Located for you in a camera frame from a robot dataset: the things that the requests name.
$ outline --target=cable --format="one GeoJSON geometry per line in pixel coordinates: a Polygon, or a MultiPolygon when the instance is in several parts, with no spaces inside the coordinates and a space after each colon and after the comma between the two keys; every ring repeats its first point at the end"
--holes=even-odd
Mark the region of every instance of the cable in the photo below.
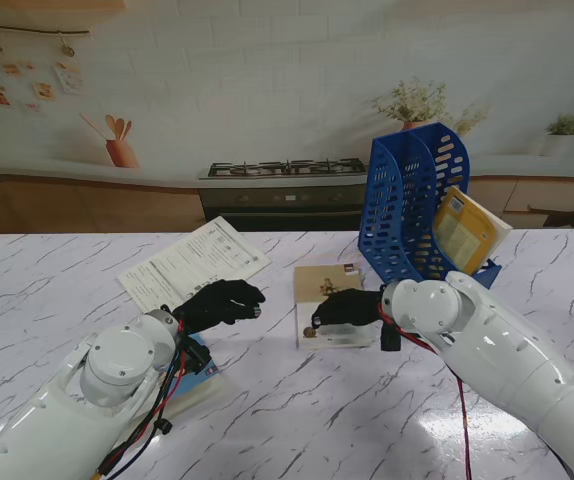
{"type": "MultiPolygon", "coordinates": [[[[427,344],[426,342],[423,342],[419,338],[416,338],[411,333],[403,331],[400,328],[400,326],[392,318],[388,317],[387,314],[385,314],[385,312],[383,312],[382,305],[380,303],[378,304],[378,313],[380,314],[381,318],[383,319],[383,322],[388,323],[389,325],[393,325],[394,328],[396,329],[396,331],[401,336],[405,337],[407,340],[414,343],[415,345],[418,345],[419,347],[424,348],[425,350],[428,350],[428,351],[436,354],[434,349],[431,348],[429,346],[429,344],[427,344]]],[[[460,377],[458,375],[456,375],[456,373],[451,368],[449,370],[454,375],[454,377],[456,377],[456,383],[458,384],[458,394],[460,396],[460,406],[461,406],[461,411],[462,411],[462,415],[463,415],[463,436],[465,438],[465,477],[466,477],[466,480],[472,480],[471,456],[470,456],[470,451],[469,451],[470,450],[469,449],[469,428],[468,428],[469,423],[467,421],[467,405],[465,404],[465,392],[463,390],[463,381],[460,379],[460,377]]]]}
{"type": "MultiPolygon", "coordinates": [[[[178,378],[176,379],[176,385],[174,386],[173,391],[167,396],[165,401],[156,409],[156,411],[158,412],[157,421],[160,421],[162,419],[163,412],[165,411],[165,405],[167,405],[167,400],[169,400],[171,397],[173,397],[174,392],[176,391],[176,389],[180,385],[180,380],[182,378],[183,369],[185,368],[185,353],[184,352],[181,352],[181,354],[180,354],[180,365],[181,365],[180,369],[178,370],[178,378]]],[[[136,460],[138,460],[138,458],[145,452],[145,450],[147,450],[147,447],[149,447],[149,444],[151,443],[151,441],[156,436],[157,430],[158,430],[158,428],[156,427],[156,423],[154,423],[154,428],[152,429],[151,434],[149,435],[149,438],[147,439],[145,444],[140,448],[140,450],[138,450],[136,455],[134,455],[120,470],[118,470],[115,474],[113,474],[111,477],[109,477],[108,480],[115,480],[116,478],[118,478],[118,476],[120,474],[122,474],[125,470],[127,470],[129,467],[131,467],[136,460]]],[[[140,435],[136,439],[136,442],[140,439],[140,437],[144,433],[145,433],[145,430],[143,430],[140,433],[140,435]]]]}
{"type": "MultiPolygon", "coordinates": [[[[179,334],[182,334],[183,327],[184,323],[182,319],[180,319],[177,330],[179,334]]],[[[169,362],[169,367],[167,368],[167,372],[165,374],[163,383],[160,389],[158,390],[158,395],[156,396],[156,400],[154,401],[154,404],[152,405],[151,409],[149,410],[145,418],[136,426],[136,428],[134,428],[129,438],[123,443],[121,443],[118,447],[113,449],[111,452],[109,452],[109,454],[107,454],[105,460],[100,464],[100,467],[98,467],[97,470],[98,473],[102,475],[108,475],[111,472],[111,470],[116,466],[116,464],[120,462],[120,460],[122,459],[125,452],[129,449],[129,447],[137,443],[143,437],[143,435],[147,431],[149,423],[158,413],[158,418],[156,422],[154,422],[154,428],[152,429],[151,435],[149,436],[143,447],[139,450],[139,452],[136,455],[134,455],[134,457],[130,459],[129,462],[127,462],[127,464],[125,464],[125,466],[123,466],[117,473],[115,473],[110,478],[114,479],[118,477],[118,475],[120,475],[122,472],[127,470],[127,468],[129,468],[138,459],[138,457],[140,457],[142,453],[147,449],[147,447],[153,440],[156,431],[159,428],[157,423],[159,423],[160,420],[162,419],[162,415],[165,410],[165,405],[167,405],[169,399],[174,396],[174,393],[176,393],[176,390],[180,386],[183,372],[185,370],[185,360],[186,360],[186,356],[182,348],[183,348],[183,341],[181,335],[180,341],[178,342],[176,350],[174,351],[172,360],[171,362],[169,362]],[[176,378],[176,384],[174,385],[174,388],[170,392],[171,384],[174,375],[176,373],[178,373],[178,377],[176,378]]]]}
{"type": "Polygon", "coordinates": [[[0,25],[0,30],[17,33],[34,33],[38,35],[53,35],[57,37],[87,37],[91,35],[89,30],[40,30],[37,28],[8,27],[6,25],[0,25]]]}
{"type": "Polygon", "coordinates": [[[463,433],[465,436],[465,476],[471,480],[471,459],[469,457],[469,428],[467,422],[467,407],[465,405],[465,391],[463,390],[463,381],[454,373],[458,383],[458,394],[460,395],[460,405],[463,411],[463,433]]]}

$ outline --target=oven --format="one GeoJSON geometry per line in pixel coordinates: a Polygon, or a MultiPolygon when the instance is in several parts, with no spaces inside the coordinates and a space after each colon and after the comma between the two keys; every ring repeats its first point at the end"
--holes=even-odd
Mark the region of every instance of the oven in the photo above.
{"type": "Polygon", "coordinates": [[[207,221],[222,216],[236,230],[359,230],[365,185],[201,188],[207,221]]]}

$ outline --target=blue plastic file organizer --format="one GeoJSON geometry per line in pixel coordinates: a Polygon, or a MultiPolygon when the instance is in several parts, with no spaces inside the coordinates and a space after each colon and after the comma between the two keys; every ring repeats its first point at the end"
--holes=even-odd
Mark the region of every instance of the blue plastic file organizer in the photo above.
{"type": "MultiPolygon", "coordinates": [[[[384,282],[444,280],[456,270],[432,223],[445,190],[467,192],[468,183],[467,150],[441,123],[373,140],[358,248],[384,282]]],[[[474,278],[489,288],[500,269],[489,260],[474,278]]]]}

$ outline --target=red wire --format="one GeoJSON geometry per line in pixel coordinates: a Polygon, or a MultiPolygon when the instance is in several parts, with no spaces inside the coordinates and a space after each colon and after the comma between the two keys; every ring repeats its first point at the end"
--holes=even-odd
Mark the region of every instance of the red wire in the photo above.
{"type": "MultiPolygon", "coordinates": [[[[422,340],[416,338],[415,336],[411,335],[410,333],[404,332],[400,326],[398,326],[398,324],[396,324],[396,322],[394,322],[393,319],[389,318],[385,312],[383,312],[382,309],[382,305],[379,303],[378,304],[378,313],[380,313],[381,318],[383,319],[383,321],[389,325],[393,325],[394,328],[396,329],[396,331],[403,337],[405,337],[407,340],[409,340],[410,342],[418,345],[421,348],[424,348],[425,350],[428,350],[432,353],[436,353],[434,351],[433,348],[431,348],[427,343],[423,342],[422,340]]],[[[461,410],[462,410],[462,414],[463,414],[463,434],[465,437],[465,477],[466,480],[472,480],[472,476],[471,476],[471,457],[469,454],[469,428],[468,428],[468,422],[467,422],[467,406],[465,404],[465,392],[463,390],[463,381],[460,379],[460,377],[458,375],[456,375],[454,373],[454,371],[452,370],[452,372],[454,374],[454,377],[456,377],[456,382],[458,383],[458,393],[460,395],[460,405],[461,405],[461,410]]]]}
{"type": "Polygon", "coordinates": [[[454,374],[458,383],[458,393],[460,394],[460,405],[463,411],[463,432],[465,435],[465,476],[471,480],[471,459],[469,458],[469,429],[467,422],[467,407],[465,406],[465,392],[463,390],[463,381],[454,374]]]}
{"type": "MultiPolygon", "coordinates": [[[[180,321],[178,322],[178,333],[181,333],[183,331],[183,320],[182,318],[180,319],[180,321]]],[[[176,379],[176,384],[174,385],[174,389],[171,391],[170,394],[167,395],[167,397],[165,398],[165,400],[163,401],[162,404],[158,405],[158,407],[156,408],[156,410],[154,410],[154,414],[152,415],[152,418],[154,417],[154,415],[156,415],[160,409],[165,406],[167,404],[167,402],[169,401],[169,399],[171,397],[174,396],[174,393],[176,393],[176,390],[178,389],[178,387],[180,386],[180,379],[182,378],[182,373],[185,370],[185,352],[181,352],[180,353],[180,370],[179,370],[179,375],[178,378],[176,379]]],[[[147,427],[149,427],[149,423],[147,423],[147,425],[145,425],[143,427],[143,429],[140,431],[140,433],[138,434],[138,436],[136,437],[136,440],[134,440],[130,445],[126,445],[124,449],[116,452],[110,459],[109,461],[105,462],[105,464],[107,463],[111,463],[112,461],[114,461],[116,459],[116,457],[120,454],[124,454],[127,449],[133,445],[134,443],[138,442],[138,440],[140,440],[142,438],[142,436],[145,434],[145,431],[147,430],[147,427]]]]}

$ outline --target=black connector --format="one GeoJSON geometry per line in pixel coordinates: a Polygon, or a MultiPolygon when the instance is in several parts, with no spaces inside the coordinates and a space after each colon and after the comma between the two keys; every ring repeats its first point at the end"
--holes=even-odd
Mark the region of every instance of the black connector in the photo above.
{"type": "Polygon", "coordinates": [[[173,427],[172,423],[166,418],[161,418],[154,422],[154,428],[160,430],[163,435],[167,435],[171,432],[171,427],[173,427]]]}
{"type": "Polygon", "coordinates": [[[380,349],[383,352],[400,352],[400,334],[394,325],[383,322],[380,330],[380,349]]]}
{"type": "Polygon", "coordinates": [[[185,361],[185,372],[192,372],[198,374],[211,362],[211,355],[209,348],[201,345],[197,340],[194,340],[189,335],[182,334],[180,339],[182,342],[182,350],[187,354],[185,361]]]}

